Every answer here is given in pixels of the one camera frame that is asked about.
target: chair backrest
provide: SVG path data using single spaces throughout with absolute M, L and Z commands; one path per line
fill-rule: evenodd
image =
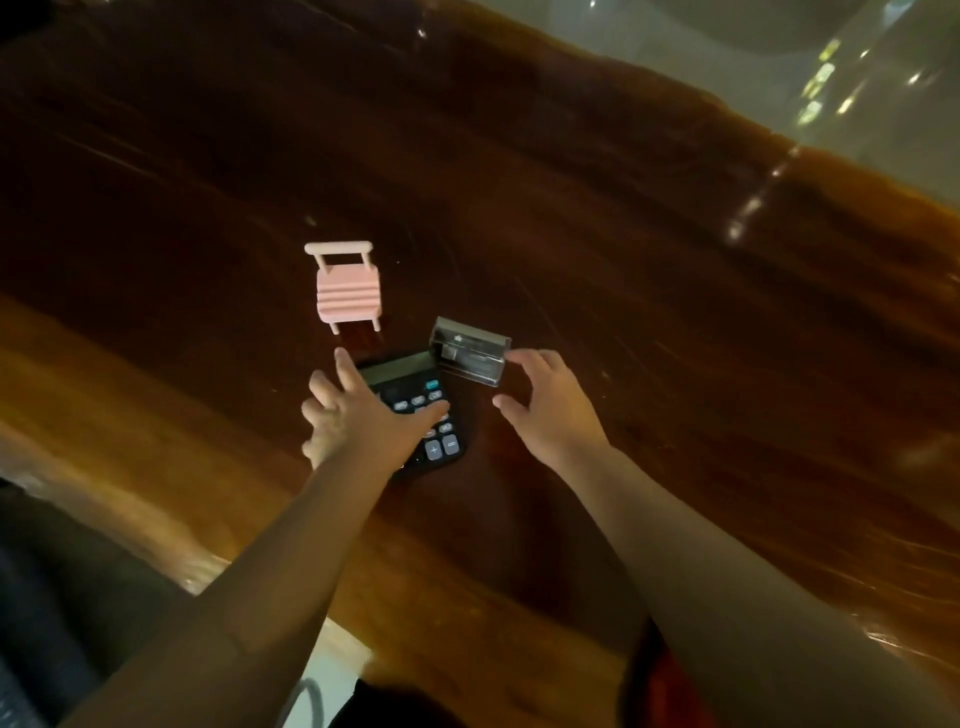
M 370 240 L 351 240 L 340 243 L 307 243 L 303 249 L 308 255 L 313 255 L 317 260 L 320 270 L 326 273 L 329 268 L 324 263 L 324 255 L 342 255 L 358 253 L 363 257 L 364 265 L 372 267 L 370 263 L 370 251 L 373 250 L 373 243 Z

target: gray floor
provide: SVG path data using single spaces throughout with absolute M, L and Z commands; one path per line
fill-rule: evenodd
M 105 675 L 150 637 L 171 607 L 190 598 L 112 541 L 7 484 L 0 484 L 0 531 L 35 554 L 74 634 Z

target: person's left arm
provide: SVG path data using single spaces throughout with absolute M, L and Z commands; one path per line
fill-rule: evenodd
M 98 728 L 271 728 L 324 622 L 350 545 L 390 475 L 447 411 L 437 401 L 397 415 L 349 354 L 343 389 L 310 379 L 303 452 L 315 470 L 302 493 L 176 620 L 62 725 Z

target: pink chair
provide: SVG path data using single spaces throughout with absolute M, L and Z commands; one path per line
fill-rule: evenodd
M 380 331 L 379 317 L 383 313 L 380 301 L 380 272 L 370 263 L 373 244 L 369 240 L 349 243 L 307 243 L 303 246 L 317 258 L 317 313 L 320 320 L 330 324 L 334 333 L 340 333 L 337 324 L 344 321 L 372 321 L 373 330 Z M 324 255 L 359 253 L 362 263 L 327 265 Z

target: toy chair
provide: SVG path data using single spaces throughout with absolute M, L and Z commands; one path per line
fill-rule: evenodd
M 348 243 L 307 243 L 303 249 L 317 258 L 317 313 L 330 324 L 335 334 L 344 321 L 371 321 L 380 331 L 383 313 L 380 301 L 380 272 L 370 263 L 373 243 L 357 240 Z M 324 255 L 359 253 L 362 263 L 327 265 Z

